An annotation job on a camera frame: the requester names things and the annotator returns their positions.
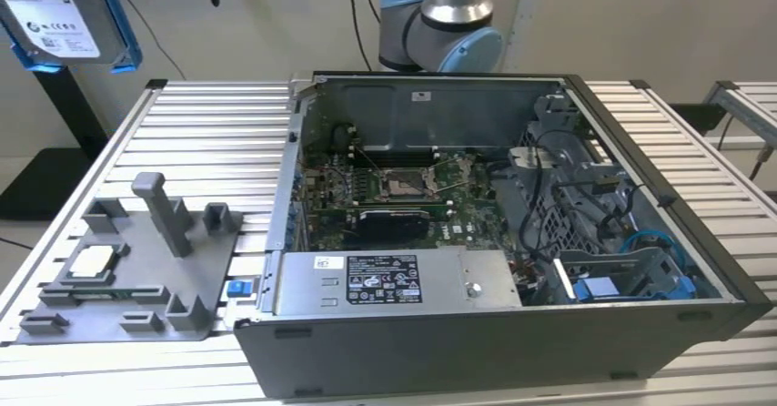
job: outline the white label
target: white label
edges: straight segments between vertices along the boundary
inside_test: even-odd
[[[99,56],[73,0],[5,0],[23,34],[57,57]]]
[[[431,100],[431,93],[430,92],[413,92],[413,94],[410,95],[410,99],[415,102],[430,101]]]
[[[313,259],[314,269],[342,269],[345,258],[337,256],[315,256]]]

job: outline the blue cable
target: blue cable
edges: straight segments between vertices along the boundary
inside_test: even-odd
[[[658,230],[641,230],[637,231],[623,242],[622,242],[622,246],[619,247],[619,253],[625,253],[631,244],[634,243],[634,241],[637,239],[639,239],[642,236],[654,236],[655,238],[661,238],[663,239],[666,242],[669,242],[669,245],[671,246],[671,248],[674,249],[674,253],[677,254],[677,263],[682,263],[682,265],[677,265],[677,267],[679,267],[679,270],[685,269],[686,266],[686,261],[685,261],[685,252],[682,251],[682,249],[679,248],[679,246],[677,245],[677,243],[674,242],[674,240],[671,239],[671,237],[663,233],[662,231]]]

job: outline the white component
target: white component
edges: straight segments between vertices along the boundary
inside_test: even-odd
[[[99,56],[73,0],[5,0],[34,46],[57,57]]]
[[[315,256],[313,269],[342,269],[345,258],[342,256]]]
[[[70,265],[70,275],[73,277],[97,277],[105,271],[105,267],[115,255],[113,247],[109,245],[94,245],[81,250]]]

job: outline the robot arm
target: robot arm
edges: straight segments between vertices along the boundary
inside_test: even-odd
[[[381,0],[379,55],[387,69],[490,72],[502,36],[490,0]]]

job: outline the blue latch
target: blue latch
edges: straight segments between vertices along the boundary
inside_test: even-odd
[[[226,284],[226,296],[233,299],[249,297],[253,292],[253,282],[249,280],[231,280]]]

